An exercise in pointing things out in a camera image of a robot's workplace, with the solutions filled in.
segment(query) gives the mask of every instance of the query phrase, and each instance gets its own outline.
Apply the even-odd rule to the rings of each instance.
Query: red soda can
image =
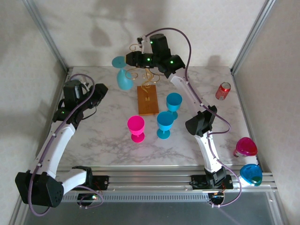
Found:
[[[226,96],[228,95],[229,91],[231,89],[231,85],[228,82],[221,83],[219,89],[216,92],[216,98],[218,100],[224,100]]]

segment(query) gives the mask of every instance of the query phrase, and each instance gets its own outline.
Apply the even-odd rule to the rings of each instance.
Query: pink wine glass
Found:
[[[132,141],[135,143],[141,143],[145,139],[145,121],[141,116],[130,117],[127,122],[127,126],[131,132]]]

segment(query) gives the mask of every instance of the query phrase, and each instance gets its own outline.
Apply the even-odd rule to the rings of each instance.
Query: marble table surface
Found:
[[[202,97],[210,105],[215,105],[218,114],[232,125],[230,133],[214,136],[221,161],[227,165],[257,163],[256,157],[233,156],[237,141],[249,136],[249,133],[229,68],[190,67],[188,72]],[[136,87],[144,81],[143,71],[141,70],[140,76],[134,80],[134,87],[129,91],[118,88],[116,68],[74,67],[72,74],[76,73],[91,76],[96,83],[104,83],[109,90],[97,107],[97,113],[80,123],[64,151],[59,167],[204,165],[196,139],[185,128],[190,114],[184,100],[178,111],[178,119],[171,129],[170,138],[161,140],[157,137],[157,116],[143,116],[146,138],[142,143],[134,143],[127,128],[127,120],[138,114]],[[229,82],[232,89],[225,100],[219,101],[215,98],[215,93],[222,82]],[[161,77],[156,86],[159,110],[166,111],[166,96],[172,92],[180,92],[165,77]],[[85,116],[93,112],[94,109],[91,109]],[[215,118],[213,131],[226,129],[227,125]]]

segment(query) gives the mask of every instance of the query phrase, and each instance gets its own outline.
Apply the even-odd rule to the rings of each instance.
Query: purple cable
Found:
[[[48,150],[49,150],[49,148],[50,148],[50,146],[51,146],[53,140],[55,139],[56,134],[57,134],[57,133],[61,130],[61,128],[66,124],[67,120],[70,119],[70,117],[72,116],[72,114],[73,114],[79,107],[81,107],[84,103],[86,103],[86,102],[90,99],[90,97],[93,95],[93,93],[94,93],[94,91],[95,91],[95,82],[94,82],[94,80],[93,80],[90,76],[88,76],[88,75],[86,75],[86,74],[75,74],[75,75],[73,75],[73,76],[70,77],[70,80],[71,80],[73,77],[79,76],[79,75],[80,75],[80,76],[85,76],[85,77],[89,78],[89,79],[92,81],[92,83],[93,83],[92,91],[91,91],[90,95],[89,95],[83,102],[81,102],[78,106],[76,106],[76,107],[70,112],[70,114],[65,118],[65,120],[64,120],[64,121],[58,126],[58,128],[55,130],[55,132],[54,132],[53,135],[51,136],[50,140],[48,141],[48,143],[47,143],[47,145],[46,145],[46,147],[45,147],[45,150],[44,150],[44,152],[42,153],[41,158],[39,159],[39,161],[38,161],[38,163],[37,163],[37,166],[36,166],[36,168],[34,169],[34,171],[33,171],[33,173],[32,173],[32,176],[31,176],[31,179],[30,179],[30,181],[29,181],[29,187],[28,187],[28,205],[29,205],[30,211],[31,211],[35,216],[37,216],[37,217],[42,217],[42,216],[44,216],[45,214],[47,214],[48,211],[50,210],[50,207],[48,207],[48,208],[46,209],[46,211],[43,212],[43,213],[37,213],[37,212],[34,211],[33,206],[32,206],[32,199],[31,199],[31,195],[32,195],[32,187],[33,187],[33,179],[34,179],[35,175],[37,174],[38,169],[41,167],[41,164],[42,164],[42,162],[43,162],[43,160],[44,160],[44,158],[45,158],[45,156],[46,156],[46,154],[47,154],[47,152],[48,152]]]
[[[100,193],[98,193],[97,191],[95,191],[95,190],[93,190],[93,189],[91,189],[91,188],[89,188],[89,187],[83,186],[83,185],[78,185],[77,188],[84,188],[84,189],[86,189],[86,190],[89,190],[89,191],[95,193],[96,195],[98,195],[98,196],[101,198],[101,203],[100,203],[99,205],[86,206],[86,207],[85,207],[86,209],[91,209],[91,208],[99,207],[100,205],[102,205],[102,203],[103,203],[104,200],[103,200],[103,196],[102,196]],[[85,196],[83,196],[83,197],[80,199],[80,202],[79,202],[79,206],[80,206],[80,207],[82,206],[81,203],[83,202],[83,199],[84,199],[85,197],[87,197],[87,196],[88,196],[88,195],[85,195]]]
[[[161,30],[174,30],[174,31],[177,31],[179,32],[180,34],[182,34],[184,36],[184,38],[187,40],[187,43],[188,43],[188,47],[189,47],[189,55],[188,55],[188,60],[187,60],[187,66],[186,66],[186,70],[185,70],[185,79],[186,81],[188,81],[188,66],[189,66],[189,63],[190,63],[190,60],[191,60],[191,56],[192,56],[192,45],[191,45],[191,42],[189,41],[188,37],[186,36],[185,33],[183,33],[181,30],[179,29],[176,29],[176,28],[171,28],[171,27],[166,27],[166,28],[160,28],[160,29],[157,29],[155,31],[152,31],[150,32],[149,34],[146,35],[146,37],[148,37],[149,35],[151,34],[154,34],[158,31],[161,31]],[[207,135],[207,139],[208,139],[208,144],[209,144],[209,147],[210,147],[210,152],[211,154],[213,155],[214,158],[217,159],[216,155],[214,154],[214,152],[212,151],[212,148],[211,148],[211,143],[210,143],[210,136],[211,135],[220,135],[220,134],[225,134],[227,132],[229,132],[231,130],[231,125],[230,123],[225,120],[223,117],[219,116],[218,114],[214,113],[212,110],[210,110],[208,107],[206,107],[201,99],[199,98],[199,96],[196,94],[195,90],[193,89],[192,85],[190,83],[187,84],[188,87],[191,89],[192,93],[194,94],[194,96],[196,97],[196,99],[198,100],[198,102],[200,103],[200,105],[205,109],[207,110],[208,112],[210,112],[211,114],[213,114],[214,116],[218,117],[219,119],[221,119],[223,122],[225,122],[227,125],[228,125],[228,130],[226,131],[222,131],[222,132],[211,132]],[[240,195],[242,194],[242,183],[240,182],[240,179],[239,177],[228,167],[226,166],[225,164],[223,164],[219,159],[217,159],[217,162],[220,163],[223,167],[225,167],[227,170],[229,170],[235,177],[236,179],[238,180],[239,184],[240,184],[240,192],[238,194],[238,196],[231,200],[230,202],[226,203],[226,204],[221,204],[221,205],[218,205],[218,207],[223,207],[223,206],[227,206],[233,202],[235,202],[236,200],[238,200],[238,198],[240,197]]]

